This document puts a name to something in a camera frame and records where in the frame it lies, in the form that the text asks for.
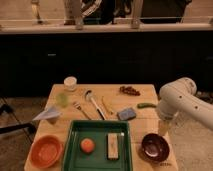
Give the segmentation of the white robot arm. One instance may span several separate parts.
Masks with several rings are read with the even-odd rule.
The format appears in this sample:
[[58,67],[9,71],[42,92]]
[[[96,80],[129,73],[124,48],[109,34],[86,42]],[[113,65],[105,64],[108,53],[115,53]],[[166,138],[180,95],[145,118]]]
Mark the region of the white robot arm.
[[205,127],[213,130],[213,105],[198,99],[197,86],[188,77],[167,83],[160,88],[156,112],[159,117],[158,134],[164,136],[178,112],[188,114]]

